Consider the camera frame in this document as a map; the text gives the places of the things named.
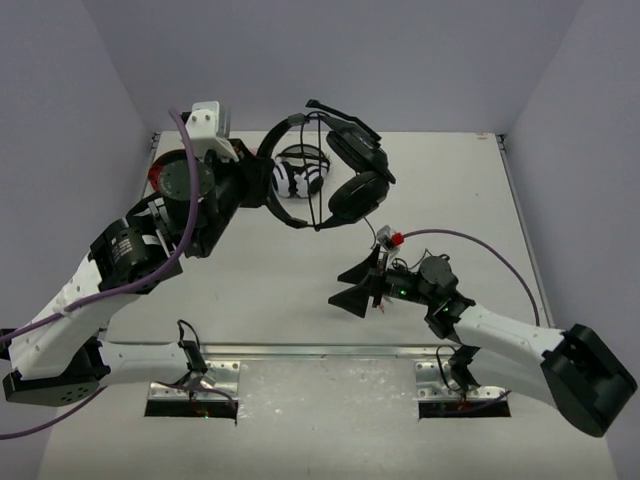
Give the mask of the red black headphones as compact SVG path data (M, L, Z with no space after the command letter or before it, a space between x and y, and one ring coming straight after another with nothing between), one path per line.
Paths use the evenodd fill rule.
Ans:
M165 152L162 155L158 156L151 167L147 172L147 180L154 192L158 191L158 179L159 176L166 165L172 162L171 160L172 152Z

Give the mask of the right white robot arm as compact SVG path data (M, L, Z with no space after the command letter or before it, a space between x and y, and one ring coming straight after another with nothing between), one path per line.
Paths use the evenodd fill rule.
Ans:
M525 395L592 437L608 431L638 390L593 329L545 328L499 315L459 291L445 255L428 256L408 270L388 267L385 257L373 252L338 279L348 287L329 304L358 317L383 298L425 306L429 329L458 346L449 371L464 390L496 386Z

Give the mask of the metal base plate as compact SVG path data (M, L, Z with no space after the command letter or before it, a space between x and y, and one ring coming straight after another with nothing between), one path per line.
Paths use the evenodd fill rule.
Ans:
M488 401L498 398L506 390L501 387L471 387L463 393L460 387L450 378L448 363L442 367L434 357L419 359L414 363L417 396L429 402L454 402L458 400Z
M224 402L228 398L239 397L241 362L238 360L209 359L206 361L207 373L195 384L195 379L187 381L187 386L173 388L161 383L149 385L149 401L188 401Z

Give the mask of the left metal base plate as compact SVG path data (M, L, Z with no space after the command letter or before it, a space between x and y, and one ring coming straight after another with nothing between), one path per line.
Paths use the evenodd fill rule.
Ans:
M161 383L149 385L149 401L188 401L224 402L228 398L239 397L241 362L238 360L209 359L206 361L207 373L195 384L195 379L187 381L187 386L173 388Z

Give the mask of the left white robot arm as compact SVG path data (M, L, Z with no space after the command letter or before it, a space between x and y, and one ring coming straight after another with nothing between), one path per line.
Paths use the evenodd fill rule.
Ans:
M209 368L199 344L119 344L101 338L113 316L178 276L181 258L209 256L235 213L271 204L274 160L243 141L233 156L173 150L153 165L154 190L93 241L78 269L27 325L6 330L10 403L63 407L114 384L194 391Z

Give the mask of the metal table edge rail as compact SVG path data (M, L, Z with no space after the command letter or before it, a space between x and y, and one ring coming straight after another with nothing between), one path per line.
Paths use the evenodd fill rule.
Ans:
M458 345L387 345L387 344L241 344L210 343L201 346L206 359L324 359L330 357L349 358L425 358L451 355Z

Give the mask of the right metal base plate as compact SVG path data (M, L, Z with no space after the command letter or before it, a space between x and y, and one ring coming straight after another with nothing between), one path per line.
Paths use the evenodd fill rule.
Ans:
M458 400L488 401L498 398L506 390L501 387L471 387L463 393L460 387L450 378L448 363L442 367L434 357L419 359L414 363L417 396L429 402L454 402Z

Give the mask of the white black striped headphones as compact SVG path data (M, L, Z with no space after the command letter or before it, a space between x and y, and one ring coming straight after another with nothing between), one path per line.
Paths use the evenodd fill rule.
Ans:
M331 160L319 147L294 144L276 155L271 184L283 198L310 198L318 194L331 168Z

